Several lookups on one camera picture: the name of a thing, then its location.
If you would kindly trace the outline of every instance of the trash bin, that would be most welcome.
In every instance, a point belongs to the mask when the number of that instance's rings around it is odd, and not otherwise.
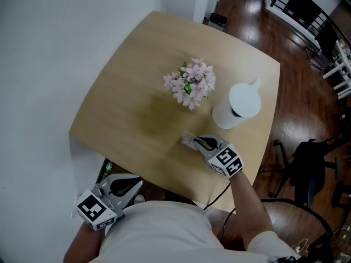
[[[227,25],[227,18],[225,16],[212,13],[208,22],[210,27],[223,31]]]

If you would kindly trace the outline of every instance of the shirt sleeve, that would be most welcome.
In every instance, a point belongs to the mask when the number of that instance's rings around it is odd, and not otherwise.
[[[300,256],[294,252],[276,233],[272,231],[263,232],[253,238],[248,244],[247,251],[260,253],[269,257],[289,257],[299,259]]]

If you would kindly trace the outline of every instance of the human arm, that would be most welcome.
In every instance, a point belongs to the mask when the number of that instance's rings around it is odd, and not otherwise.
[[[230,186],[240,233],[247,249],[255,236],[265,231],[273,231],[272,223],[261,200],[242,171],[230,178]]]
[[[64,257],[64,263],[88,263],[99,256],[105,229],[94,231],[85,222]]]

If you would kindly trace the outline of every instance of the flower bouquet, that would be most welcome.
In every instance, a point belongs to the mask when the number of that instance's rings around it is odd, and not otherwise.
[[[206,98],[207,94],[214,90],[216,77],[213,73],[213,66],[207,65],[202,59],[193,59],[194,63],[183,63],[178,73],[167,74],[165,87],[174,92],[173,97],[178,103],[183,103],[193,110],[200,106],[199,101]]]

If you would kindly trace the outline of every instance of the office chair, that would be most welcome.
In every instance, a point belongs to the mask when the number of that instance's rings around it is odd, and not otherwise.
[[[315,37],[315,40],[318,42],[320,49],[314,50],[311,47],[305,45],[305,51],[307,53],[308,59],[310,63],[319,70],[324,70],[330,67],[335,61],[338,59],[338,54],[335,51],[336,40],[338,40],[338,36],[336,35],[335,30],[333,29],[331,23],[329,21],[325,22],[325,26]],[[320,55],[322,54],[329,61],[327,66],[320,67],[319,65],[312,62],[310,55],[308,54],[308,50],[312,51],[314,54]]]
[[[339,159],[335,158],[335,162],[331,163],[324,161],[324,156],[345,144],[349,138],[349,136],[344,136],[333,144],[329,144],[332,138],[323,142],[313,142],[314,139],[302,142],[296,148],[294,160],[291,163],[287,160],[283,144],[279,140],[275,140],[274,146],[280,146],[284,168],[281,170],[259,169],[260,173],[283,174],[277,192],[270,193],[269,197],[276,198],[284,184],[289,180],[290,184],[295,187],[295,202],[299,204],[306,203],[308,207],[313,205],[314,196],[324,187],[325,168],[335,170],[336,180],[338,180],[340,173]]]

